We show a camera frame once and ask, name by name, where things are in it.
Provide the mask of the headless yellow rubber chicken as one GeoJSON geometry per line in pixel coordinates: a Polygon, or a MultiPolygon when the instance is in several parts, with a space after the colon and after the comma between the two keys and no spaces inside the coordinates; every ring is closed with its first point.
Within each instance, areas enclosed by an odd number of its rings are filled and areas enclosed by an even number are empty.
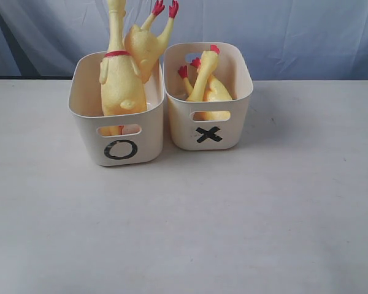
{"type": "MultiPolygon", "coordinates": [[[[177,71],[182,79],[186,93],[189,96],[193,91],[193,86],[188,79],[187,65],[181,66],[177,71]]],[[[213,74],[209,76],[207,80],[203,102],[218,102],[218,101],[230,101],[232,97],[224,84],[217,79],[213,74]]],[[[224,121],[231,117],[229,111],[200,111],[194,114],[193,119],[195,121],[224,121]]]]}

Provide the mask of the whole yellow rubber chicken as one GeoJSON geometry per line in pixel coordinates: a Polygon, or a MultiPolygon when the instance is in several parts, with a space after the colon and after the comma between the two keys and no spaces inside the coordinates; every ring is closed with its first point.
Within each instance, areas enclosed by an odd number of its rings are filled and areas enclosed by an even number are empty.
{"type": "Polygon", "coordinates": [[[100,63],[99,83],[104,116],[147,111],[140,70],[123,43],[126,1],[108,1],[110,39],[100,63]]]}

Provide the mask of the severed rubber chicken head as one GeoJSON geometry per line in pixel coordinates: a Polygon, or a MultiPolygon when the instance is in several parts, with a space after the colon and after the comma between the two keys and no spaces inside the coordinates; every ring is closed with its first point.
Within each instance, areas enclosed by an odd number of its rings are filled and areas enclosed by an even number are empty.
{"type": "Polygon", "coordinates": [[[202,102],[206,84],[219,62],[220,49],[217,45],[211,44],[210,50],[203,51],[200,58],[195,58],[190,63],[197,69],[197,78],[191,93],[188,94],[187,101],[202,102]]]}

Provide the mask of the large yellow rubber chicken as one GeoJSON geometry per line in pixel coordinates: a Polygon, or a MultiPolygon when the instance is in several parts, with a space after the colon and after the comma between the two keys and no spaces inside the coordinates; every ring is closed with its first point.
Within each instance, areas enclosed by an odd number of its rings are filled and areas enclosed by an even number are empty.
{"type": "Polygon", "coordinates": [[[150,30],[151,26],[164,9],[164,1],[156,1],[142,26],[134,24],[124,38],[126,49],[130,52],[140,70],[143,84],[149,81],[153,67],[168,47],[175,17],[179,10],[179,2],[172,1],[172,4],[169,6],[166,26],[160,35],[155,36],[150,30]]]}

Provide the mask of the cream bin marked X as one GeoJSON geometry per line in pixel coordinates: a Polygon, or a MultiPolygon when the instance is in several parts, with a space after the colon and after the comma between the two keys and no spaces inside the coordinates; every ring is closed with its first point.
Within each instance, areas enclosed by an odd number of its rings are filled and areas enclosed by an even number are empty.
{"type": "Polygon", "coordinates": [[[189,151],[229,149],[235,146],[243,130],[253,82],[240,50],[228,43],[218,42],[220,62],[216,76],[227,88],[232,101],[189,102],[178,74],[186,65],[188,54],[201,54],[210,48],[209,42],[178,43],[164,54],[163,80],[168,98],[168,114],[173,142],[189,151]],[[219,121],[196,121],[199,112],[228,111],[230,117],[219,121]]]}

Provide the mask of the cream bin marked O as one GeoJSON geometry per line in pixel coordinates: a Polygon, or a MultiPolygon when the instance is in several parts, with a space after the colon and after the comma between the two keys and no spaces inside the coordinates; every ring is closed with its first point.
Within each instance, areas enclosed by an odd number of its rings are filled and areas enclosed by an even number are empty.
{"type": "Polygon", "coordinates": [[[99,67],[104,52],[81,58],[69,95],[72,112],[91,159],[109,167],[148,162],[163,150],[164,82],[161,64],[153,66],[145,86],[148,109],[142,113],[104,116],[99,67]]]}

